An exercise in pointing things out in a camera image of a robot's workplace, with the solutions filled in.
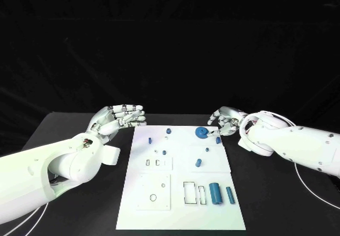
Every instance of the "white robotic arm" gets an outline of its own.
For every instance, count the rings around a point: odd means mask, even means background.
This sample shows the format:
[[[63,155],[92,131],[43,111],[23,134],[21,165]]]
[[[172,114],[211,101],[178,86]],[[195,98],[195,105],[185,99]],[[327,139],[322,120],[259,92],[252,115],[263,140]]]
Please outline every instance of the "white robotic arm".
[[[221,128],[208,136],[230,135],[239,130],[239,146],[247,151],[263,156],[276,152],[286,160],[340,177],[340,134],[295,126],[282,116],[265,111],[246,114],[221,107],[207,124],[216,117]]]
[[[141,106],[103,107],[85,133],[0,158],[0,224],[87,182],[100,163],[116,164],[121,150],[103,144],[119,129],[146,124],[142,115]],[[49,181],[47,169],[57,176],[53,181]]]

